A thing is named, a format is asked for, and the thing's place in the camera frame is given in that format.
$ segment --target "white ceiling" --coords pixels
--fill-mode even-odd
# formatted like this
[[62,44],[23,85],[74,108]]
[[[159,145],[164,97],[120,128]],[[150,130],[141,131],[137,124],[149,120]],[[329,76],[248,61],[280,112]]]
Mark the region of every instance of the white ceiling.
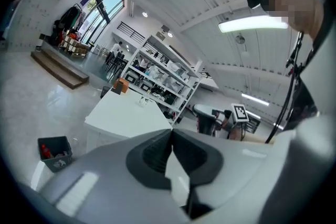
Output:
[[[289,79],[284,77],[286,60],[297,33],[291,29],[244,30],[222,34],[218,23],[225,18],[262,14],[251,10],[246,0],[132,0],[167,25],[184,44],[205,62],[205,68],[227,96],[240,98],[242,92],[270,102],[263,107],[242,100],[249,110],[275,121],[287,94]],[[235,42],[241,33],[245,45]],[[299,62],[305,60],[311,41],[305,37]],[[257,70],[250,75],[249,70]]]

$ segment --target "ceiling light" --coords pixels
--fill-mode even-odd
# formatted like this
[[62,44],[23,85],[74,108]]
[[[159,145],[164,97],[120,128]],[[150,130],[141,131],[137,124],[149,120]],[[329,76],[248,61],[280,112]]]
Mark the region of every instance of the ceiling light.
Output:
[[232,20],[220,23],[218,26],[222,33],[256,28],[288,28],[288,24],[282,22],[281,17],[270,17],[267,15]]
[[268,106],[268,105],[269,105],[269,103],[267,103],[267,102],[265,102],[265,101],[263,101],[263,100],[260,100],[260,99],[258,99],[258,98],[255,98],[255,97],[249,96],[249,95],[247,95],[247,94],[244,94],[244,93],[242,93],[242,95],[241,95],[241,96],[242,96],[242,97],[245,97],[245,98],[247,98],[247,99],[250,99],[250,100],[256,101],[256,102],[258,102],[258,103],[260,103],[260,104],[264,104],[264,105],[266,105],[266,106]]
[[246,113],[249,114],[250,116],[254,117],[254,118],[261,119],[260,116],[254,114],[254,113],[252,113],[252,112],[249,112],[249,111],[247,111],[247,110],[246,110]]
[[281,125],[278,125],[278,128],[281,129],[281,130],[284,129],[284,127],[282,127]]

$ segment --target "wooden step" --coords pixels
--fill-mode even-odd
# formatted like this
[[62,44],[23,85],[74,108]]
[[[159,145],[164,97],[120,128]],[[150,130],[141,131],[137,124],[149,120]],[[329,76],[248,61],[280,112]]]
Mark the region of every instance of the wooden step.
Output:
[[56,53],[54,53],[50,49],[41,49],[41,52],[52,60],[55,64],[57,64],[60,68],[64,69],[67,73],[73,75],[75,78],[80,80],[81,82],[87,82],[89,80],[89,76],[79,71],[77,68],[69,64],[66,60],[59,57]]
[[51,75],[53,75],[56,79],[64,83],[69,88],[75,89],[85,83],[75,78],[72,74],[67,73],[66,70],[58,66],[53,60],[47,57],[44,53],[40,51],[33,51],[30,55],[45,70],[47,70]]

